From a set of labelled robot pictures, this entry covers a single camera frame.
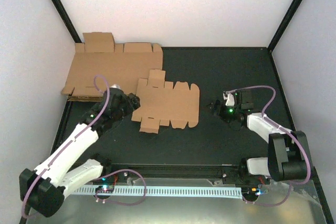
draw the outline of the cardboard tab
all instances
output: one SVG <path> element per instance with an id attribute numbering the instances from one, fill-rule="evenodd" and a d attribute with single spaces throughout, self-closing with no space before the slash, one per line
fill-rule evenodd
<path id="1" fill-rule="evenodd" d="M 140 131 L 157 133 L 159 126 L 169 126 L 174 129 L 195 127 L 198 124 L 200 107 L 200 89 L 197 85 L 187 82 L 173 83 L 164 81 L 165 71 L 150 70 L 147 79 L 138 82 L 137 96 L 140 98 L 140 108 L 135 110 L 132 121 L 141 122 Z"/>
<path id="2" fill-rule="evenodd" d="M 148 86 L 153 88 L 164 88 L 164 77 L 166 71 L 152 69 L 149 71 Z"/>
<path id="3" fill-rule="evenodd" d="M 139 79 L 147 86 L 151 69 L 162 69 L 163 52 L 151 43 L 114 44 L 112 33 L 84 33 L 85 43 L 75 44 L 66 85 L 62 94 L 71 101 L 99 101 L 93 88 L 95 75 L 101 74 L 109 85 L 118 84 L 126 93 L 136 93 Z M 105 90 L 105 83 L 97 78 L 97 86 Z"/>
<path id="4" fill-rule="evenodd" d="M 114 52 L 112 33 L 83 33 L 85 52 Z"/>
<path id="5" fill-rule="evenodd" d="M 150 43 L 125 43 L 124 52 L 153 52 Z"/>
<path id="6" fill-rule="evenodd" d="M 140 132 L 158 133 L 160 120 L 154 118 L 143 118 L 140 125 Z"/>

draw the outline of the black table surface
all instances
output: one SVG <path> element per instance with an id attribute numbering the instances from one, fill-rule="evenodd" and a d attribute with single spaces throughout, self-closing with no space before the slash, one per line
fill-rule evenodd
<path id="1" fill-rule="evenodd" d="M 266 157 L 267 143 L 260 136 L 245 128 L 235 131 L 205 109 L 211 101 L 223 97 L 223 90 L 253 85 L 274 87 L 277 95 L 266 113 L 290 127 L 272 56 L 265 48 L 163 48 L 163 56 L 166 81 L 186 81 L 200 88 L 198 125 L 183 130 L 160 126 L 158 134 L 149 134 L 139 132 L 140 123 L 132 122 L 128 116 L 90 146 L 78 164 L 95 153 L 114 164 L 149 165 L 238 164 L 244 157 Z M 255 107 L 262 109 L 271 95 L 268 89 L 253 90 Z M 64 139 L 92 105 L 72 104 Z"/>

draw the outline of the unfolded cardboard box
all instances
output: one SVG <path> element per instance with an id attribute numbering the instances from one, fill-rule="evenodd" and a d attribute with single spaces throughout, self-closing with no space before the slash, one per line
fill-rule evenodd
<path id="1" fill-rule="evenodd" d="M 165 81 L 165 71 L 150 70 L 148 79 L 139 79 L 137 96 L 140 108 L 132 120 L 141 122 L 140 131 L 158 133 L 160 125 L 184 129 L 198 124 L 200 89 L 196 84 Z"/>
<path id="2" fill-rule="evenodd" d="M 159 44 L 115 44 L 112 33 L 83 33 L 85 43 L 75 44 L 75 56 L 62 94 L 70 101 L 100 101 L 94 85 L 102 74 L 109 85 L 118 84 L 126 93 L 136 93 L 139 79 L 147 79 L 151 69 L 162 69 L 163 52 Z M 97 86 L 106 85 L 97 78 Z"/>

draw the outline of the cardboard flap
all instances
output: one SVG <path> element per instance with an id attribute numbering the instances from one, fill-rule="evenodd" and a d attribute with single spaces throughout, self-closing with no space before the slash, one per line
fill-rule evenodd
<path id="1" fill-rule="evenodd" d="M 154 118 L 143 118 L 140 125 L 141 132 L 158 133 L 160 120 Z"/>
<path id="2" fill-rule="evenodd" d="M 112 33 L 83 33 L 85 52 L 114 52 Z"/>
<path id="3" fill-rule="evenodd" d="M 65 85 L 65 87 L 62 89 L 61 94 L 70 95 L 73 93 L 73 90 L 75 89 L 72 85 Z"/>
<path id="4" fill-rule="evenodd" d="M 75 43 L 75 52 L 85 52 L 84 43 Z"/>
<path id="5" fill-rule="evenodd" d="M 174 129 L 184 129 L 187 126 L 187 121 L 171 120 Z"/>
<path id="6" fill-rule="evenodd" d="M 75 87 L 72 95 L 74 97 L 102 97 L 103 94 L 100 93 L 95 87 Z"/>
<path id="7" fill-rule="evenodd" d="M 154 43 L 153 44 L 153 52 L 162 52 L 161 46 L 157 43 Z"/>
<path id="8" fill-rule="evenodd" d="M 125 43 L 124 52 L 153 52 L 150 43 Z"/>
<path id="9" fill-rule="evenodd" d="M 165 75 L 166 75 L 166 71 L 162 71 L 159 69 L 150 70 L 147 85 L 153 88 L 164 88 Z"/>
<path id="10" fill-rule="evenodd" d="M 159 126 L 184 129 L 198 124 L 200 91 L 197 85 L 187 82 L 164 81 L 165 71 L 150 70 L 148 80 L 139 79 L 137 96 L 140 108 L 133 112 L 132 120 L 140 122 L 140 131 L 157 133 Z"/>
<path id="11" fill-rule="evenodd" d="M 187 82 L 176 82 L 174 90 L 189 90 L 189 85 Z"/>

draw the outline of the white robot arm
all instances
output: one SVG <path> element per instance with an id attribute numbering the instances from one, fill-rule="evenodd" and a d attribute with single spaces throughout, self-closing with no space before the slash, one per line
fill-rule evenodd
<path id="1" fill-rule="evenodd" d="M 69 171 L 82 153 L 114 122 L 140 107 L 140 99 L 134 94 L 126 95 L 119 88 L 111 87 L 103 101 L 96 103 L 77 124 L 71 135 L 43 163 L 34 170 L 25 169 L 19 176 L 20 197 L 45 217 L 50 217 L 61 207 L 64 200 L 87 182 L 105 174 L 108 159 L 91 158 L 81 166 Z M 107 102 L 101 117 L 99 112 Z"/>
<path id="2" fill-rule="evenodd" d="M 224 102 L 217 100 L 213 104 L 212 113 L 229 124 L 238 122 L 257 133 L 268 144 L 268 157 L 246 159 L 249 174 L 264 175 L 275 181 L 306 178 L 307 165 L 304 156 L 308 158 L 310 169 L 312 163 L 307 137 L 303 132 L 293 132 L 282 127 L 265 113 L 255 110 L 251 91 L 248 89 L 237 90 L 234 93 L 223 92 L 223 98 Z M 304 154 L 288 133 L 302 146 Z"/>

